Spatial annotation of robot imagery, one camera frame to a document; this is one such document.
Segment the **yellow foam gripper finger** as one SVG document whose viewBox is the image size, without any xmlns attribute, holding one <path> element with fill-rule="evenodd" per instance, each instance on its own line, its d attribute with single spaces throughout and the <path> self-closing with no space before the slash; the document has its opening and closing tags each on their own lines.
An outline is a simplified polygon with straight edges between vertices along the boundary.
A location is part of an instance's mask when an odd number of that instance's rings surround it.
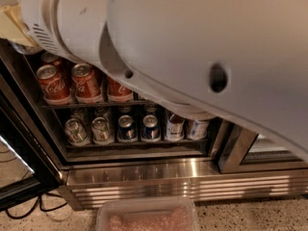
<svg viewBox="0 0 308 231">
<path fill-rule="evenodd" d="M 21 0 L 0 0 L 0 38 L 22 55 L 35 55 L 42 48 L 29 36 L 21 16 Z"/>
</svg>

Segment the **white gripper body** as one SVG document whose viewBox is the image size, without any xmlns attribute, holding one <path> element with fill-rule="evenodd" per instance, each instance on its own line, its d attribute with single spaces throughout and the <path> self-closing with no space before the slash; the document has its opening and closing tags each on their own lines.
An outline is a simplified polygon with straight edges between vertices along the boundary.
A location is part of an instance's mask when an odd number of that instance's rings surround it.
<svg viewBox="0 0 308 231">
<path fill-rule="evenodd" d="M 68 57 L 57 22 L 59 0 L 21 0 L 21 15 L 29 35 L 44 50 Z"/>
</svg>

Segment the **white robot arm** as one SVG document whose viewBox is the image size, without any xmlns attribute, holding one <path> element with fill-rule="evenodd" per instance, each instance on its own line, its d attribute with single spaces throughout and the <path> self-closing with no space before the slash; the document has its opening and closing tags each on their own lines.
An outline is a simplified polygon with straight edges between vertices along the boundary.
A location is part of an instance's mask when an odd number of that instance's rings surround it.
<svg viewBox="0 0 308 231">
<path fill-rule="evenodd" d="M 308 0 L 2 0 L 0 30 L 308 154 Z"/>
</svg>

